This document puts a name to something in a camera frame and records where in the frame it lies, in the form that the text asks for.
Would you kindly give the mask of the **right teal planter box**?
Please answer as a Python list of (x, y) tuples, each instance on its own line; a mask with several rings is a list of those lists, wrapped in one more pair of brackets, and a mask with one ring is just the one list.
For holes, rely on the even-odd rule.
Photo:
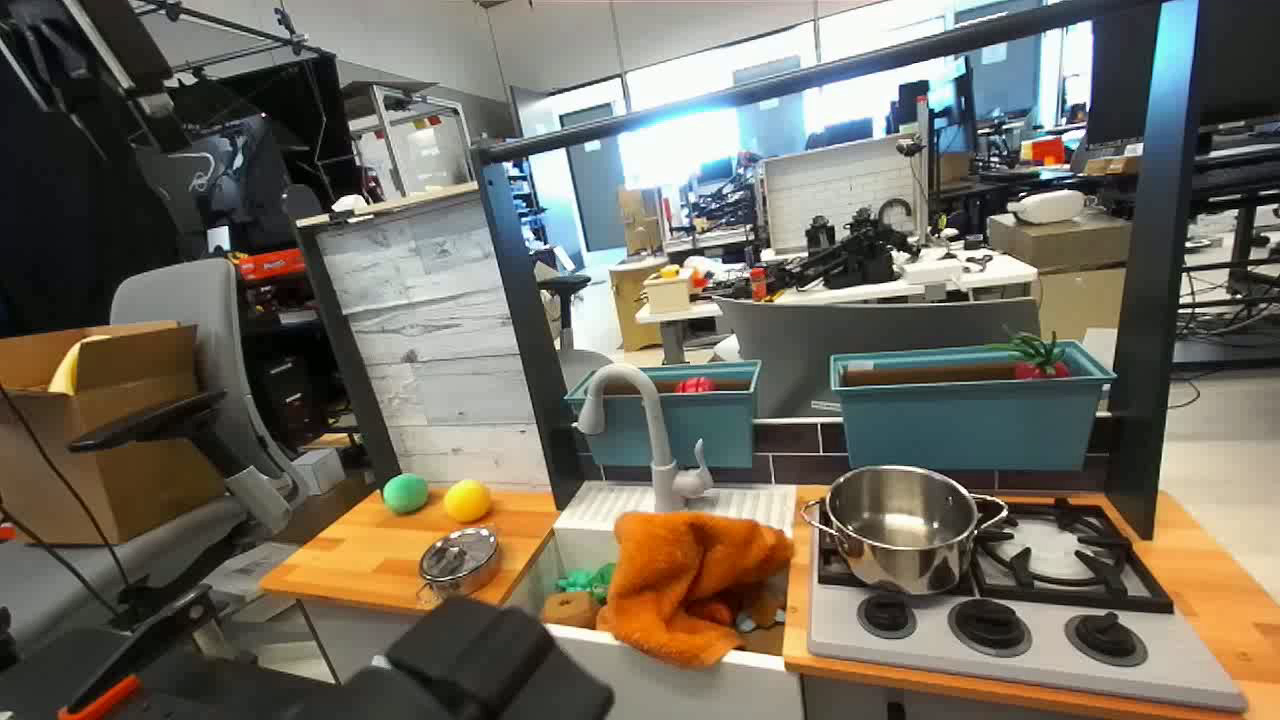
[(849, 465), (1075, 473), (1112, 373), (1065, 342), (1047, 374), (1009, 342), (835, 352)]

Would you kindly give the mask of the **black padded object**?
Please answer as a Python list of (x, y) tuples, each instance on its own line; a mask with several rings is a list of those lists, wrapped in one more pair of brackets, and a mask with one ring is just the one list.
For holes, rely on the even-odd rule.
[(606, 720), (615, 692), (519, 606), (447, 597), (383, 660), (457, 720)]

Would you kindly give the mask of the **black stove grate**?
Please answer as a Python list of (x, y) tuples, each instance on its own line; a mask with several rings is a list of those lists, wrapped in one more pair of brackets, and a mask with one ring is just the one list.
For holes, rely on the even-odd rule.
[(1172, 597), (1150, 572), (1131, 540), (1099, 505), (1040, 500), (997, 516), (982, 508), (985, 533), (954, 597), (1071, 605), (1112, 612), (1168, 612)]

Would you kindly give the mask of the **orange towel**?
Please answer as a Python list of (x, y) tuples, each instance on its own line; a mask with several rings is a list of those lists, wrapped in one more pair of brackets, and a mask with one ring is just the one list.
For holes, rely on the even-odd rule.
[(758, 518), (626, 512), (602, 629), (643, 655), (712, 669), (741, 642), (733, 616), (789, 563), (794, 540)]

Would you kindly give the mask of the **green plush ball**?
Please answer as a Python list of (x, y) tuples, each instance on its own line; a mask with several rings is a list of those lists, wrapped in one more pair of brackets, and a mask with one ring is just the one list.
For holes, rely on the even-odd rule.
[(415, 473), (400, 473), (379, 488), (379, 496), (390, 512), (414, 516), (429, 505), (429, 480)]

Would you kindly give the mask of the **grey toy stove top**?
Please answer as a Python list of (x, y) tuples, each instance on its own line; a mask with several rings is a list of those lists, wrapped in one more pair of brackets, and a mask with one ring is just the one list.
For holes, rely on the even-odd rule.
[(827, 535), (817, 533), (814, 545), (814, 655), (1019, 679), (1192, 712), (1242, 717), (1248, 708), (1177, 605), (1168, 612), (1112, 612), (954, 590), (908, 600), (860, 583)]

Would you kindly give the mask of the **green toy in sink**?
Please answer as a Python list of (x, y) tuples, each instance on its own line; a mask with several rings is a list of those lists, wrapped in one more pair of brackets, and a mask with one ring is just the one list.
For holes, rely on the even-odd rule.
[(588, 590), (594, 600), (606, 600), (606, 597), (609, 597), (609, 583), (612, 583), (612, 572), (615, 572), (615, 563), (567, 568), (567, 572), (557, 580), (557, 590)]

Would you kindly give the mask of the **brown toy in sink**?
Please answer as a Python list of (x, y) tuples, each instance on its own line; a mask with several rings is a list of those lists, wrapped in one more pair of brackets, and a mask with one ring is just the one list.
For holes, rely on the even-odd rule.
[(594, 629), (602, 618), (602, 600), (588, 590), (553, 590), (541, 606), (543, 625)]

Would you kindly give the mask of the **white sink basin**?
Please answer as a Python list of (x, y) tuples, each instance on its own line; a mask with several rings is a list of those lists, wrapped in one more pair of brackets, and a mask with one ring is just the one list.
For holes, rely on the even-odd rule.
[(612, 688), (606, 720), (804, 720), (782, 660), (794, 516), (782, 485), (657, 512), (650, 488), (594, 480), (509, 605)]

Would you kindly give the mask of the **grey sink faucet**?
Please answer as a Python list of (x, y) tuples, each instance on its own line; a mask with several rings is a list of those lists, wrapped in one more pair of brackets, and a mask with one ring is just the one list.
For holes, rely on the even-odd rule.
[(659, 388), (642, 367), (631, 367), (631, 364), (597, 367), (584, 388), (578, 433), (602, 436), (609, 428), (606, 398), (615, 382), (631, 388), (638, 402), (642, 402), (657, 508), (659, 512), (691, 508), (712, 488), (712, 473), (703, 459), (697, 459), (691, 469), (676, 465), (673, 436), (668, 436), (664, 408), (659, 408)]

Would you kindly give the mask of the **stainless steel pot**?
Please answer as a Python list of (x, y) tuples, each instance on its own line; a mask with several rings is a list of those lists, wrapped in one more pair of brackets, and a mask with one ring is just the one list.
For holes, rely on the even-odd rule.
[(804, 508), (860, 583), (903, 597), (954, 590), (967, 574), (974, 545), (1004, 516), (999, 496), (918, 465), (851, 469)]

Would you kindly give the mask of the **cardboard box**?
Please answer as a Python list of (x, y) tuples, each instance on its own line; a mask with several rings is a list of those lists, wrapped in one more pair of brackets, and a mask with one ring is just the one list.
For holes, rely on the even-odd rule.
[(220, 500), (220, 473), (183, 436), (71, 450), (196, 390), (196, 330), (178, 319), (5, 334), (0, 505), (45, 545), (121, 545)]

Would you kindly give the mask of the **teal planter box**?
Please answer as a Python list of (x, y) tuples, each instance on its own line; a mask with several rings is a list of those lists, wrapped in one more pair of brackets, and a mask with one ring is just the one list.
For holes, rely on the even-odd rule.
[(1009, 342), (835, 352), (849, 465), (1075, 473), (1112, 373), (1065, 342), (1047, 374)]
[[(752, 420), (762, 364), (651, 364), (650, 378), (659, 390), (668, 445), (681, 469), (752, 469)], [(650, 424), (629, 382), (606, 397), (606, 433), (588, 438), (606, 469), (650, 465)]]

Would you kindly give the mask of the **black metal frame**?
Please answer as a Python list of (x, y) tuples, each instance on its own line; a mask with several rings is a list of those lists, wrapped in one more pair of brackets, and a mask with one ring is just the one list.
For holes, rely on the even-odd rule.
[(750, 88), (707, 91), (681, 105), (612, 116), (588, 129), (479, 145), (471, 150), (479, 166), (483, 219), (498, 247), (498, 267), (505, 279), (505, 299), (524, 364), (530, 398), (536, 411), (536, 433), (543, 449), (548, 488), (557, 505), (567, 505), (584, 485), (581, 445), (571, 433), (571, 411), (564, 402), (564, 373), (553, 348), (543, 302), (530, 267), (524, 241), (515, 232), (515, 210), (509, 201), (505, 158), (524, 158), (536, 150), (622, 134), (673, 116), (703, 108), (738, 108), (773, 96), (807, 91), (835, 79), (858, 79), (890, 73), (918, 58), (962, 54), (985, 44), (1004, 44), (1019, 37), (1040, 37), (1047, 29), (1096, 19), (1116, 6), (1157, 6), (1157, 38), (1150, 68), (1150, 119), (1144, 119), (1144, 158), (1136, 178), (1136, 215), (1127, 244), (1127, 279), (1116, 330), (1116, 382), (1110, 390), (1112, 411), (1112, 455), (1110, 455), (1110, 500), (1127, 518), (1139, 540), (1157, 535), (1162, 516), (1162, 459), (1164, 459), (1164, 420), (1168, 420), (1168, 378), (1180, 306), (1180, 267), (1192, 209), (1192, 163), (1201, 129), (1201, 79), (1208, 73), (1212, 47), (1212, 6), (1218, 0), (1062, 0), (1029, 12), (1009, 12), (975, 24), (962, 24), (938, 37), (899, 38), (860, 54), (801, 68), (782, 79), (762, 79)]

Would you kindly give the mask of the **yellow plush ball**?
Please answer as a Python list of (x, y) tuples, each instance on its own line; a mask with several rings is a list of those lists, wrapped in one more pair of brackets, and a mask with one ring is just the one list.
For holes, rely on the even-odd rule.
[(457, 518), (457, 522), (476, 522), (491, 512), (491, 496), (479, 480), (457, 480), (447, 493), (446, 493), (446, 516)]

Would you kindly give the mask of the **left teal planter box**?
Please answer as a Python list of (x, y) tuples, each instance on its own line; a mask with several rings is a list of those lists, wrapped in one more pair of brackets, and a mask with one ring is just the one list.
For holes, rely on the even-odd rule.
[[(668, 445), (681, 469), (752, 469), (752, 420), (762, 364), (651, 364), (650, 378), (659, 390)], [(650, 465), (650, 424), (629, 382), (606, 397), (606, 433), (588, 438), (606, 469)]]

